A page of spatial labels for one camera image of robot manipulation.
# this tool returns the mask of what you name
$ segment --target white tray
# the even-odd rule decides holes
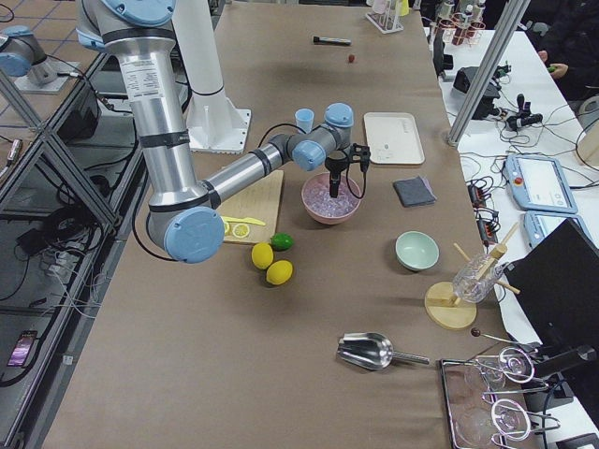
[[[364,114],[364,127],[374,163],[419,165],[424,162],[424,151],[412,114],[368,112]]]

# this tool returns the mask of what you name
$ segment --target sticker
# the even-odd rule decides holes
[[[121,64],[124,86],[130,102],[164,97],[154,59],[141,59]]]

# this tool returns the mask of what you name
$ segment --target lemon slice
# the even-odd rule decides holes
[[[231,234],[238,239],[245,239],[250,235],[250,226],[246,223],[237,223],[233,226]]]

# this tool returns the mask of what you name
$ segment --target light blue cup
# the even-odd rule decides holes
[[[301,130],[308,134],[312,131],[312,125],[314,123],[314,111],[311,109],[298,109],[296,111],[296,125],[301,128]]]
[[[418,231],[408,231],[397,238],[395,254],[404,267],[412,271],[420,271],[437,263],[437,260],[439,260],[439,247],[426,234]]]

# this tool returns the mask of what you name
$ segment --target cloth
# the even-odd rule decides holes
[[[429,181],[421,176],[395,181],[393,188],[406,208],[433,204],[437,200]]]

